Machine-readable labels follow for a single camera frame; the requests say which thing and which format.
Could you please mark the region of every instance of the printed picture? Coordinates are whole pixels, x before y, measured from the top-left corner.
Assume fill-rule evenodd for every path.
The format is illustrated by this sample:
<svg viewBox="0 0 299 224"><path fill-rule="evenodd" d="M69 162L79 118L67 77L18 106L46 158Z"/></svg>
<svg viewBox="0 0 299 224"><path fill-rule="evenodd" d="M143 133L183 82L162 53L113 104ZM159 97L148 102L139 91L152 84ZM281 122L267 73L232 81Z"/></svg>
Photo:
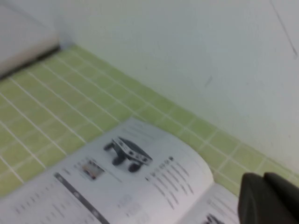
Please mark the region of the printed picture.
<svg viewBox="0 0 299 224"><path fill-rule="evenodd" d="M131 161L129 172L137 172L142 165L149 166L153 161L139 146L122 137L113 138L105 147L105 151L113 149L117 153L112 161L114 166L122 164L126 159Z"/></svg>
<svg viewBox="0 0 299 224"><path fill-rule="evenodd" d="M212 214L208 214L206 220L202 224L225 224Z"/></svg>

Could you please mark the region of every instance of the booklet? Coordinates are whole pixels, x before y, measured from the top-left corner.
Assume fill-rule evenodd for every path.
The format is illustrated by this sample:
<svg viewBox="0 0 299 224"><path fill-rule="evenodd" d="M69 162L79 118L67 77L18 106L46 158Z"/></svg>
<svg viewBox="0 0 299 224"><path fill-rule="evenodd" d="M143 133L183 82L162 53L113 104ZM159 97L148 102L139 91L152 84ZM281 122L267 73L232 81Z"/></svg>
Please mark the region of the booklet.
<svg viewBox="0 0 299 224"><path fill-rule="evenodd" d="M131 118L0 201L0 224L238 224L187 144Z"/></svg>

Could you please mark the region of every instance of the tile grout line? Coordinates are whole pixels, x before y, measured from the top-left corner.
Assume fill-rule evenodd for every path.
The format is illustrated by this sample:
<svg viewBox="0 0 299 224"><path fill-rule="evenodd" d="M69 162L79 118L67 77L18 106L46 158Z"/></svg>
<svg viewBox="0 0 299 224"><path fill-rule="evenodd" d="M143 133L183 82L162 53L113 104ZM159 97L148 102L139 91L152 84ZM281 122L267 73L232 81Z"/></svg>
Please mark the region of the tile grout line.
<svg viewBox="0 0 299 224"><path fill-rule="evenodd" d="M211 165L209 165L209 164L208 164L208 166L209 166L210 169L216 170L213 166L211 166ZM216 174L218 174L218 175L224 177L225 179L229 180L229 181L230 181L232 184L234 184L236 187L240 187L240 184L238 184L238 183L235 182L234 180L231 180L228 176L225 176L225 175L222 174L222 173L216 173L216 172L214 172L213 177L214 177L214 175L216 175Z"/></svg>
<svg viewBox="0 0 299 224"><path fill-rule="evenodd" d="M46 166L29 150L29 148L5 125L0 121L0 124L25 148L25 150L36 159L36 161L41 164L42 167L46 168Z"/></svg>
<svg viewBox="0 0 299 224"><path fill-rule="evenodd" d="M258 165L258 167L255 169L255 172L257 173L264 165L264 163L268 160L267 156L265 156L263 158L263 160L261 161L260 165Z"/></svg>
<svg viewBox="0 0 299 224"><path fill-rule="evenodd" d="M176 106L174 105L167 113L163 114L163 117L161 119L156 120L154 125L157 126L158 124L161 124L167 118L166 115L172 113L175 109L176 109Z"/></svg>
<svg viewBox="0 0 299 224"><path fill-rule="evenodd" d="M55 74L59 79L63 80L65 83L67 83L71 88L73 88L75 91L79 92L81 95L83 95L87 100L89 100L91 103L93 103L94 105L96 105L96 107L98 107L99 109L105 111L106 113L108 113L111 117L113 117L116 121L120 122L115 116L113 116L112 114L110 114L105 108L101 107L100 105L98 105L97 103L95 103L90 97L86 96L83 92L81 92L79 89L77 89L75 86L73 86L72 84L70 84L69 82L67 82L63 77L60 77L59 75L57 75L54 71L52 71L52 69L50 67L48 67L46 64L43 63L43 66L45 68L47 68L48 70L50 70L51 72L53 72L53 74Z"/></svg>
<svg viewBox="0 0 299 224"><path fill-rule="evenodd" d="M220 175L220 176L222 176L222 177L224 177L225 179L227 179L228 181L230 181L233 185L235 185L236 187L238 187L238 188L240 188L240 184L239 183L237 183L237 182L235 182L235 181L233 181L233 180L231 180L228 176L225 176L224 174L222 174L222 173L217 173L218 175Z"/></svg>
<svg viewBox="0 0 299 224"><path fill-rule="evenodd" d="M63 135L62 137L60 137L59 139L57 139L57 142L62 141L63 138L65 137L65 135ZM34 153L34 155L35 155L35 156L39 156L39 155L41 155L42 153L44 153L44 152L46 152L47 150L49 150L51 146L52 146L52 143L50 143L50 144L48 144L48 145L42 147L38 152ZM18 169L18 168L20 168L22 165L24 165L28 160L31 160L32 158L33 158L32 156L28 156L27 158L25 158L23 161L17 163L17 164L16 164L15 166L13 166L12 168L13 168L14 170ZM6 174L6 172L0 174L0 179L1 179L1 177L2 177L3 175Z"/></svg>
<svg viewBox="0 0 299 224"><path fill-rule="evenodd" d="M1 155L0 155L0 160L2 160L2 162L5 163L5 165L7 165L10 171L19 179L19 181L24 183L23 179L14 171L14 169L5 161L5 159L2 158Z"/></svg>
<svg viewBox="0 0 299 224"><path fill-rule="evenodd" d="M215 170L215 173L220 173L220 170L226 165L226 163L229 160L232 160L232 157L234 156L234 154L238 151L238 149L241 147L242 143L239 142L236 147L234 148L234 150L227 156L227 158L222 162L222 164L218 167L218 169Z"/></svg>
<svg viewBox="0 0 299 224"><path fill-rule="evenodd" d="M73 132L79 139L81 139L83 142L85 140L75 133L66 123L64 123L59 117L57 117L51 110L49 110L45 105L43 105L41 102L39 102L35 97L33 97L27 90L25 90L23 87L21 87L16 81L14 81L12 78L10 80L13 81L19 88L21 88L28 96L30 96L35 102L37 102L42 108L44 108L47 112L49 112L54 118L56 118L61 124L63 124L67 129L69 129L71 132Z"/></svg>
<svg viewBox="0 0 299 224"><path fill-rule="evenodd" d="M72 108L74 111L76 111L77 113L79 113L82 117L84 117L86 120L88 120L92 125L94 125L97 129L99 129L100 131L103 131L99 126L97 126L95 123L93 123L88 117L86 117L84 114L82 114L77 108L75 108L74 106L72 106L69 102L67 102L65 99L63 99L60 95L58 95L57 93L55 93L50 87L48 87L47 85L45 85L43 82L41 82L38 78L36 78L34 75L32 75L31 72L29 72L29 74L35 78L38 82L40 82L45 88L47 88L49 91L51 91L55 96L57 96L59 99L61 99L62 101L64 101L70 108Z"/></svg>
<svg viewBox="0 0 299 224"><path fill-rule="evenodd" d="M121 100L119 100L118 98L116 98L115 96L111 95L109 92L107 92L107 89L103 89L101 87L99 87L97 84L92 82L92 78L87 78L84 75L81 74L81 72L78 69L74 69L72 68L69 64L67 64L65 61L59 59L59 61L61 61L62 63L64 63L66 66L68 66L70 69L72 69L74 72L76 72L77 74L79 74L83 79L85 79L87 82L91 83L93 86L97 87L100 91L103 91L104 93L106 93L107 95L109 95L110 97L112 97L114 100L116 100L117 102L119 102L119 104L121 104L122 106L126 107L128 110L130 110L132 113L134 113L134 111L128 107L127 105L125 105ZM99 69L97 69L97 71L101 72L102 74L106 75L104 71L100 71ZM119 81L111 79L114 84L120 84Z"/></svg>
<svg viewBox="0 0 299 224"><path fill-rule="evenodd" d="M178 136L181 136L186 130L188 130L188 128L196 121L197 117L194 116L194 118L192 118L189 123L183 127L183 129L180 131L180 133L178 133Z"/></svg>
<svg viewBox="0 0 299 224"><path fill-rule="evenodd" d="M27 121L29 121L38 131L40 131L47 139L49 139L56 147L58 147L64 154L66 154L66 152L59 146L56 144L55 141L53 141L45 132L43 132L43 130L41 128L39 128L35 123L33 123L25 114L22 113L22 111L20 111L14 104L12 104L5 96L3 96L3 94L0 92L0 95L5 98L8 103L17 111L19 112Z"/></svg>

